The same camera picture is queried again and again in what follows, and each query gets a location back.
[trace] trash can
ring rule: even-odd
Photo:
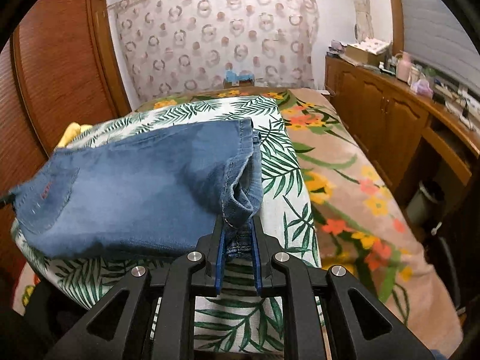
[[[418,191],[406,208],[406,216],[412,225],[422,226],[438,214],[444,199],[445,194],[435,181],[421,181]]]

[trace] red stitching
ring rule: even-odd
[[[47,196],[49,195],[51,185],[52,185],[52,182],[49,181],[49,183],[46,185],[45,189],[43,190],[42,194],[40,195],[40,197],[43,200],[45,200],[47,198]]]

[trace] window blind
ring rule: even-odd
[[[402,0],[405,51],[480,95],[480,55],[441,0]]]

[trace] wooden wardrobe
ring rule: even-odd
[[[71,122],[131,111],[113,51],[105,0],[38,0],[0,54],[0,193],[31,178]],[[0,276],[25,263],[0,210]]]

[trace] yellow cloth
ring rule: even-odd
[[[68,127],[65,129],[65,132],[63,133],[63,136],[60,139],[60,142],[58,142],[57,147],[65,147],[77,135],[91,128],[92,126],[89,124],[82,124],[80,126],[78,123],[70,123]]]

